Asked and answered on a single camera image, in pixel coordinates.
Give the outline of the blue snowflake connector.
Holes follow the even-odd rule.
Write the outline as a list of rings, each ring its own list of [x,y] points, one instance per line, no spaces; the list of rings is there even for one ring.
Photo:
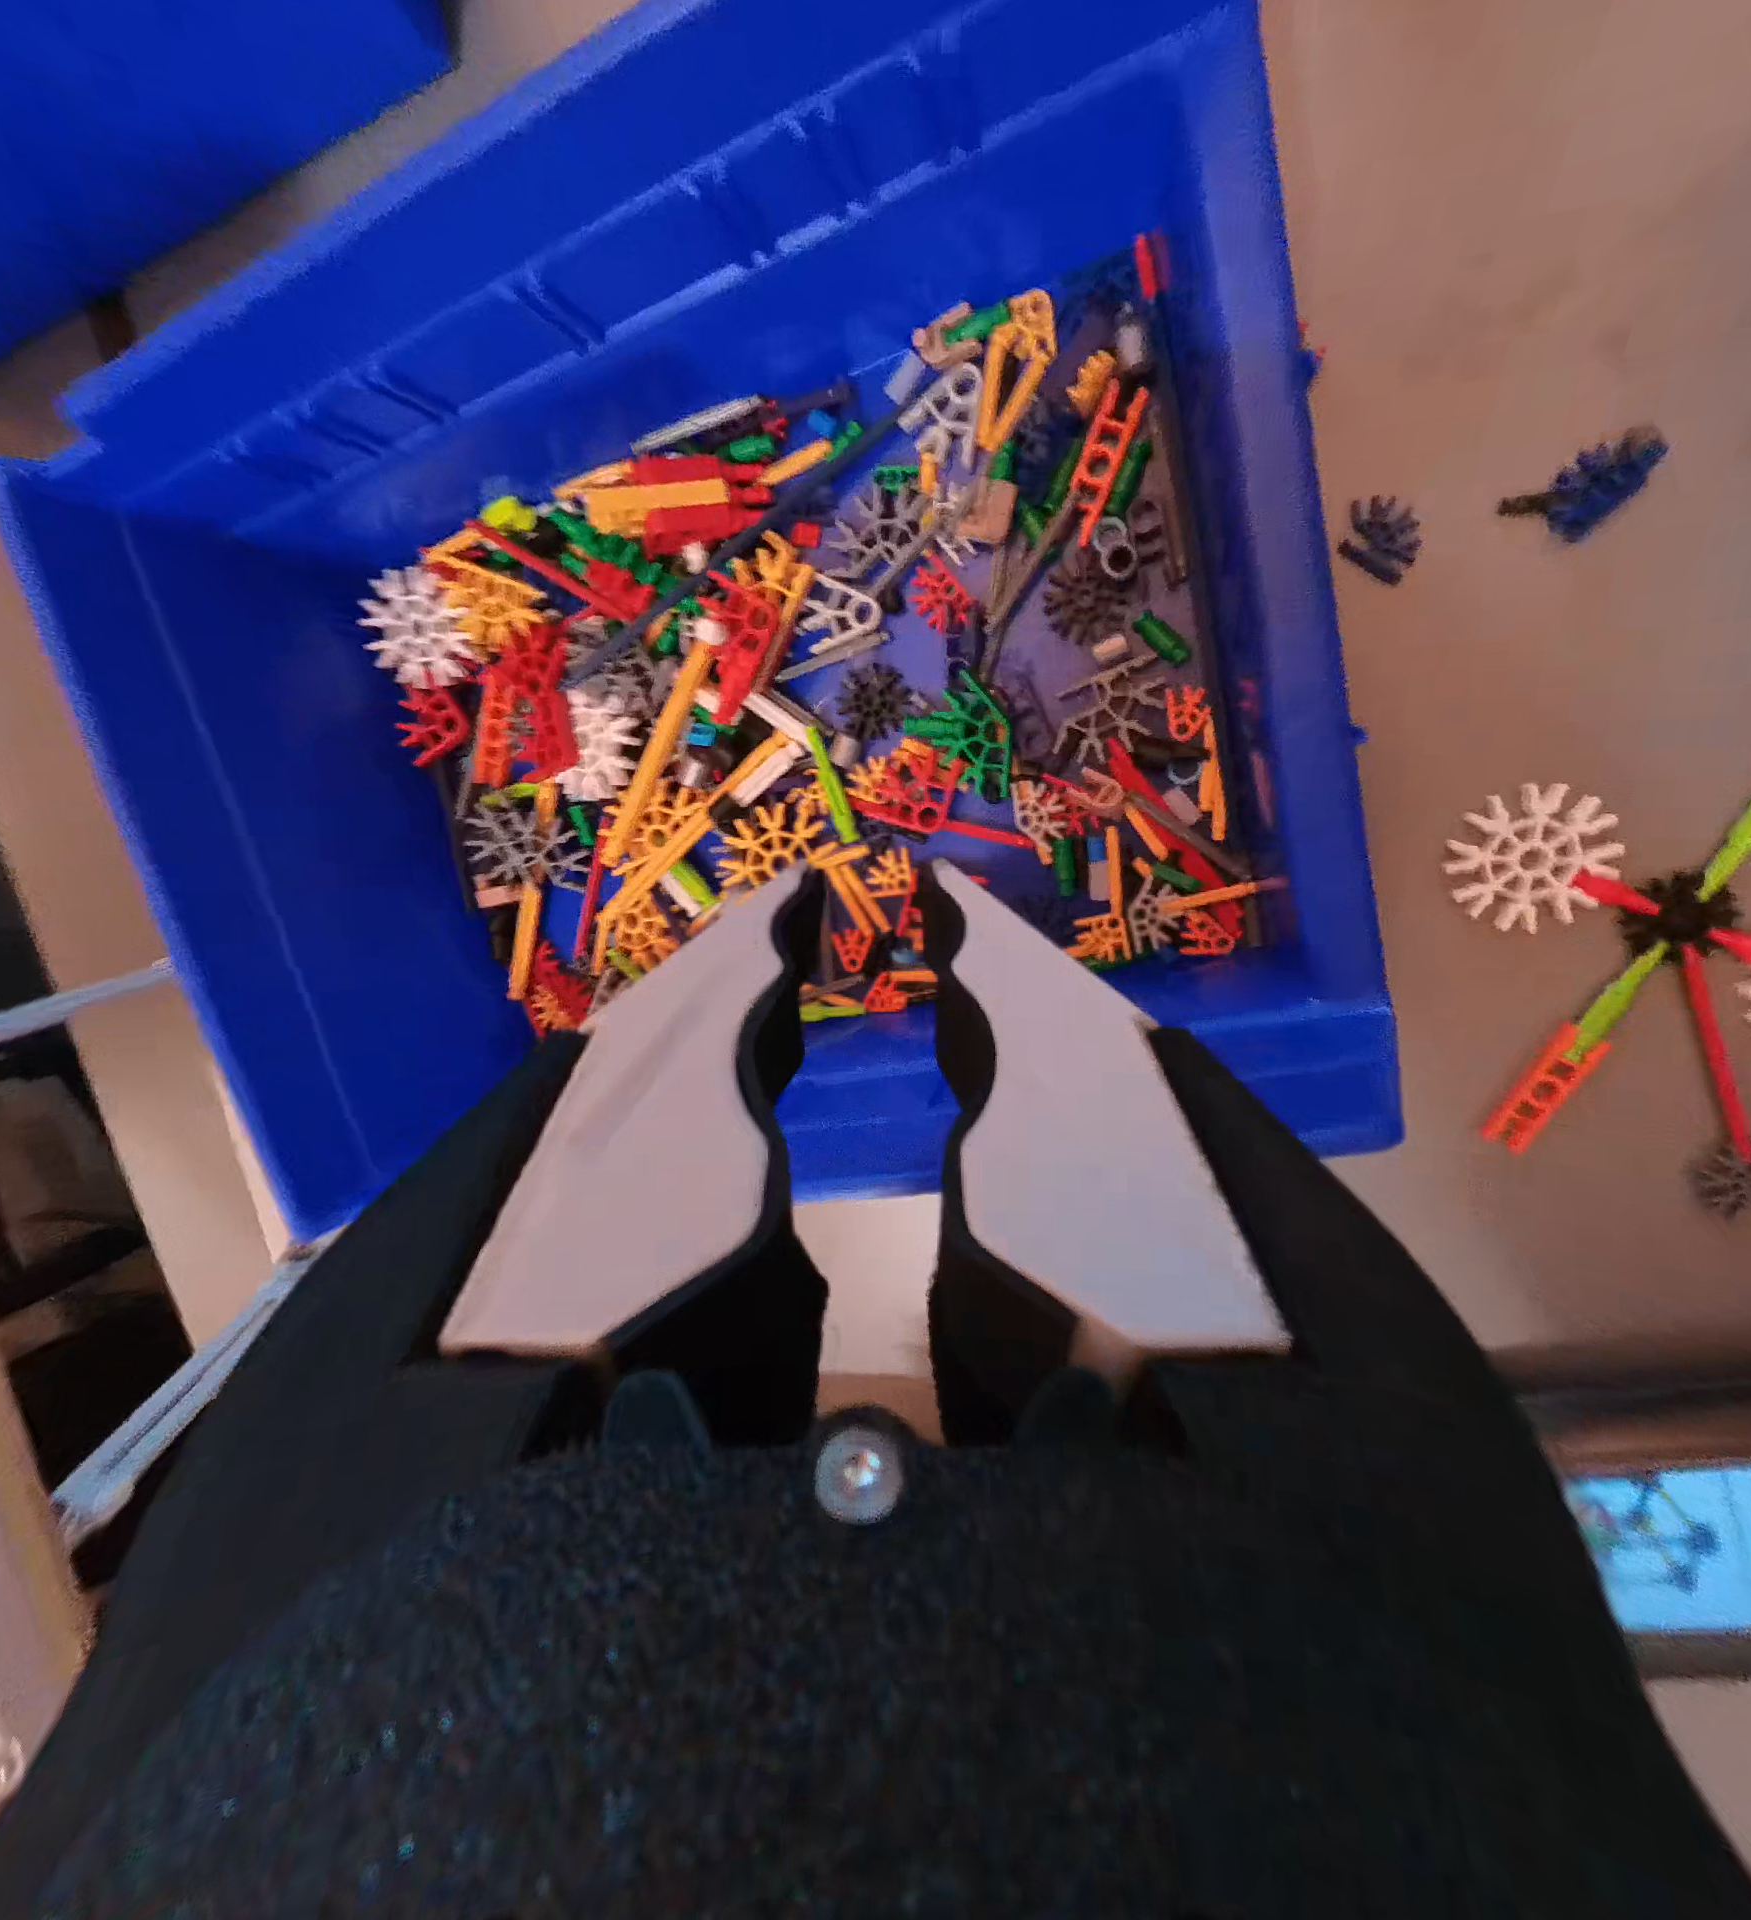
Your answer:
[[[1363,493],[1350,503],[1347,532],[1337,555],[1381,587],[1397,587],[1422,553],[1422,524],[1396,493]]]

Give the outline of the pile of colourful construction pieces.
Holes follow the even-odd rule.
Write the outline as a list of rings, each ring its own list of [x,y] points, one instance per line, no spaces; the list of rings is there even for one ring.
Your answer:
[[[1271,941],[1168,321],[1140,233],[944,307],[879,390],[688,413],[370,577],[361,650],[538,1038],[793,869],[806,1021],[934,997],[935,850],[1088,972]]]

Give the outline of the dark blue double connector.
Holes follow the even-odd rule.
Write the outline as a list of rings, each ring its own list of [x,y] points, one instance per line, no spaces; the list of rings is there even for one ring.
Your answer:
[[[1581,448],[1544,487],[1501,495],[1495,512],[1503,518],[1535,518],[1552,541],[1564,544],[1588,541],[1641,491],[1667,454],[1670,442],[1658,427],[1636,426]]]

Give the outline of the aluminium frame bar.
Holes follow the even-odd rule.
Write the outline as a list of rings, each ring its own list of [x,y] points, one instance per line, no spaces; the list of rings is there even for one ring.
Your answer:
[[[216,1399],[240,1359],[331,1240],[327,1237],[313,1245],[290,1247],[284,1260],[274,1267],[237,1314],[163,1379],[51,1488],[47,1505],[60,1543],[69,1551],[102,1532],[124,1513],[146,1474]]]
[[[122,972],[81,988],[53,992],[0,1010],[0,1046],[42,1035],[53,1026],[67,1024],[82,1012],[119,1003],[122,999],[141,997],[146,990],[172,983],[176,983],[176,967],[169,958],[163,958],[135,972]]]

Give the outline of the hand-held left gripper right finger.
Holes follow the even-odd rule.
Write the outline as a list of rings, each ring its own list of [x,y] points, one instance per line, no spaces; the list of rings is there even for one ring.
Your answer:
[[[948,862],[922,880],[953,1098],[934,1333],[984,1376],[1291,1352],[1157,1026]]]

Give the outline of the black snowflake connector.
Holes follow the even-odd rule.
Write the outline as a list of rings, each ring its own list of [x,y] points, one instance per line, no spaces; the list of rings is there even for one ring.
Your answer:
[[[1654,948],[1710,955],[1722,945],[1719,934],[1736,932],[1743,923],[1734,891],[1727,884],[1706,891],[1702,867],[1674,869],[1641,882],[1631,901],[1615,908],[1615,917],[1631,958]]]

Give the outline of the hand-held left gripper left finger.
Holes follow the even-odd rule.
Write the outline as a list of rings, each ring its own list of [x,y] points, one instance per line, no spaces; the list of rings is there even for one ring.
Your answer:
[[[588,1021],[478,1248],[443,1356],[673,1370],[812,1403],[826,1280],[793,1225],[777,1104],[804,1062],[825,884],[782,869]]]

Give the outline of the blue plastic bin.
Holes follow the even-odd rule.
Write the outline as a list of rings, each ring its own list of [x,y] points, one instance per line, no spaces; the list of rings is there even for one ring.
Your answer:
[[[443,4],[0,1],[0,358],[454,57]]]
[[[0,531],[286,1225],[529,1048],[359,595],[486,499],[1087,289],[1148,233],[1246,847],[1115,974],[1320,1156],[1403,1134],[1255,4],[641,4],[74,385]]]

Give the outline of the long red rod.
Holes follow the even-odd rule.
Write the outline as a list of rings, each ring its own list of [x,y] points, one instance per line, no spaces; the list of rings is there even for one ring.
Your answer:
[[[1714,1108],[1724,1127],[1727,1146],[1732,1149],[1739,1162],[1751,1164],[1751,1124],[1746,1105],[1730,1069],[1724,1029],[1709,985],[1706,962],[1701,949],[1680,948],[1677,970]]]

